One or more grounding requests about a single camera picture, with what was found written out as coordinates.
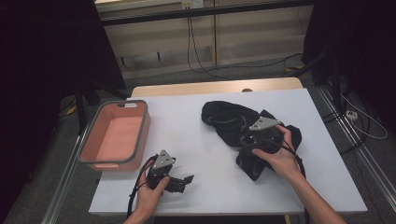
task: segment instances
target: wall outlet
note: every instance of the wall outlet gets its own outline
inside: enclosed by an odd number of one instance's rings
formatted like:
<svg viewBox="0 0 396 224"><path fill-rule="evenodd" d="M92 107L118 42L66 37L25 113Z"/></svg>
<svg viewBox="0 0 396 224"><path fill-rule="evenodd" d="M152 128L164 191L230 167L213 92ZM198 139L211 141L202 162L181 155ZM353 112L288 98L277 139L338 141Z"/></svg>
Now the wall outlet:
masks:
<svg viewBox="0 0 396 224"><path fill-rule="evenodd" d="M347 110L346 117L351 120L356 120L358 118L358 113L356 113L355 111Z"/></svg>
<svg viewBox="0 0 396 224"><path fill-rule="evenodd" d="M183 1L181 2L181 9L190 9L192 8L192 2L191 1Z"/></svg>
<svg viewBox="0 0 396 224"><path fill-rule="evenodd" d="M201 8L201 7L204 7L204 0L191 1L191 8Z"/></svg>

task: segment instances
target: person's left hand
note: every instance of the person's left hand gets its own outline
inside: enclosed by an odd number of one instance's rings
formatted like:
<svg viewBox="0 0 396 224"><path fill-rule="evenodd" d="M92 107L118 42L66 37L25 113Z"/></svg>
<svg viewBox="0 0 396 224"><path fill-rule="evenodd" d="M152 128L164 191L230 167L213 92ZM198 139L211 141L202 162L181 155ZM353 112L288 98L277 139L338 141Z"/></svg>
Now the person's left hand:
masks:
<svg viewBox="0 0 396 224"><path fill-rule="evenodd" d="M154 161L151 161L146 166L144 173L139 179L138 186L141 187L137 191L136 207L131 216L124 222L125 224L144 223L146 220L148 220L157 208L158 202L160 201L161 196L163 196L163 190L169 183L170 177L165 176L160 181L157 188L149 188L149 186L146 184L146 171L152 165L152 163L154 163Z"/></svg>

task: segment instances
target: gray plastic part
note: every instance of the gray plastic part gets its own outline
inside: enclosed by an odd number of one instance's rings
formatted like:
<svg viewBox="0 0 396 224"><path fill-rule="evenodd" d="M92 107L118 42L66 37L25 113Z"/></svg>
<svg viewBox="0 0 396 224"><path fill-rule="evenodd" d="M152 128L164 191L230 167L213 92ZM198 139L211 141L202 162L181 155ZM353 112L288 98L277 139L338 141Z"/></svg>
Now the gray plastic part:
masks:
<svg viewBox="0 0 396 224"><path fill-rule="evenodd" d="M264 117L260 117L253 125L251 125L248 129L250 131L261 131L267 128L271 128L280 124L280 120L278 119L268 119Z"/></svg>
<svg viewBox="0 0 396 224"><path fill-rule="evenodd" d="M152 168L156 170L168 165L172 165L174 163L175 160L171 156L169 156L169 154L165 150L162 150L157 160L154 162Z"/></svg>

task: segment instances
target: dark background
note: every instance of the dark background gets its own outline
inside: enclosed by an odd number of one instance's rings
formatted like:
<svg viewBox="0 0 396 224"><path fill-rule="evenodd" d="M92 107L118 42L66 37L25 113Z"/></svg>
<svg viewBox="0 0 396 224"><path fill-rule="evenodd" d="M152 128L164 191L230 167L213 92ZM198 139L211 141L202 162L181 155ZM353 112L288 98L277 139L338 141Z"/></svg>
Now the dark background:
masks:
<svg viewBox="0 0 396 224"><path fill-rule="evenodd" d="M304 40L309 63L327 50L331 57L313 69L316 84L333 72L332 57L340 63L341 76L393 131L396 130L396 62L394 1L318 0Z"/></svg>
<svg viewBox="0 0 396 224"><path fill-rule="evenodd" d="M90 78L124 88L91 0L0 0L1 216L46 151L60 101Z"/></svg>

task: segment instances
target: plastic tray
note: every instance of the plastic tray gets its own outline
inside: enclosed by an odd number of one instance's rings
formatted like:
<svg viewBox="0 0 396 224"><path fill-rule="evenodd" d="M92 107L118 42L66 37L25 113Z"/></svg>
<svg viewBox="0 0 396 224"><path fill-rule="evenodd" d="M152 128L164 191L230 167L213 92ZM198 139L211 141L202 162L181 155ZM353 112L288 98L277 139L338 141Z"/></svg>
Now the plastic tray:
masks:
<svg viewBox="0 0 396 224"><path fill-rule="evenodd" d="M134 171L142 161L149 124L144 101L105 103L83 134L78 159L96 171Z"/></svg>

